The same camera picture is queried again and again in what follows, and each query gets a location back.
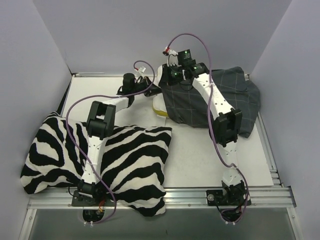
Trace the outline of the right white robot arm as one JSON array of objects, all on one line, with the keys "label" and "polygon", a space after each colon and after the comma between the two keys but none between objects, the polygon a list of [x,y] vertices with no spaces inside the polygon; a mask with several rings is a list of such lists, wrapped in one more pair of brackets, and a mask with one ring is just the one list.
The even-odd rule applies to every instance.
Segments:
[{"label": "right white robot arm", "polygon": [[166,47],[163,54],[176,57],[175,62],[167,61],[159,76],[160,85],[173,86],[188,82],[197,90],[207,104],[209,135],[216,153],[225,166],[222,175],[222,200],[232,205],[246,194],[246,181],[238,168],[237,141],[243,114],[224,98],[212,79],[210,69],[197,63],[189,49],[177,52]]}]

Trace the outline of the white pillow with yellow edge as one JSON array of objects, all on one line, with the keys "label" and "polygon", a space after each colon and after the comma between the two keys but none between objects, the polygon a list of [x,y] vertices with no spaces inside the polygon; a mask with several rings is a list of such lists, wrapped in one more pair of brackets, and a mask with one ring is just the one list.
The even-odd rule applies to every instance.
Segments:
[{"label": "white pillow with yellow edge", "polygon": [[[160,88],[159,84],[160,84],[162,75],[163,75],[163,66],[161,65],[157,69],[157,76],[153,83],[158,88]],[[162,92],[157,93],[156,96],[153,98],[152,109],[158,116],[166,117],[166,118],[169,117]]]}]

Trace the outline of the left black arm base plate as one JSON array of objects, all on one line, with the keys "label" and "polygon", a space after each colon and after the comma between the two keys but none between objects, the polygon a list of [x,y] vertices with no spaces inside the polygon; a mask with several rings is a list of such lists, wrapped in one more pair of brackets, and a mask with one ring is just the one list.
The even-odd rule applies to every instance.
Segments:
[{"label": "left black arm base plate", "polygon": [[74,191],[71,205],[73,207],[111,207],[114,205],[114,201],[109,194],[104,194],[98,198],[93,198],[90,195],[80,194],[77,190]]}]

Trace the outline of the dark grey checked pillowcase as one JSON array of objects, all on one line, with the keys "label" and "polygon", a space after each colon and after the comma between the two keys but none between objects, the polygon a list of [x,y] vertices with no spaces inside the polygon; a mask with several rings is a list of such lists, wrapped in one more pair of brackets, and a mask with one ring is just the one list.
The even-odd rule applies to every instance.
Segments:
[{"label": "dark grey checked pillowcase", "polygon": [[159,67],[157,86],[160,87],[168,117],[193,128],[207,129],[220,115],[240,114],[238,134],[248,138],[261,108],[258,87],[245,78],[241,67],[215,69],[211,74],[170,85],[166,65]]}]

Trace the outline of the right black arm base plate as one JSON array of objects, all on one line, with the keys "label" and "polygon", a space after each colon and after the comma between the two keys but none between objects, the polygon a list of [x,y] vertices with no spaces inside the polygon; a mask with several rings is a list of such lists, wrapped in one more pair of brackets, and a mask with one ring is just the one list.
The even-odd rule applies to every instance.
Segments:
[{"label": "right black arm base plate", "polygon": [[241,191],[232,191],[227,193],[223,189],[206,190],[206,200],[208,206],[243,206],[246,200],[246,194]]}]

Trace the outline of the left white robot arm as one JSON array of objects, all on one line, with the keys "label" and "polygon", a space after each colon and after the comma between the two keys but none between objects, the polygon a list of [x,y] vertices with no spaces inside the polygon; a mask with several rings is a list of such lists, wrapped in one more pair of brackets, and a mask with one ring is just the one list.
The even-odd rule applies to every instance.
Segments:
[{"label": "left white robot arm", "polygon": [[91,104],[85,125],[88,134],[87,160],[77,185],[78,197],[82,197],[90,206],[97,205],[106,195],[101,183],[100,170],[104,147],[114,131],[116,113],[129,108],[140,92],[146,97],[151,97],[162,91],[149,77],[136,77],[132,73],[126,73],[123,75],[122,86],[117,91],[117,97],[105,102],[93,101]]}]

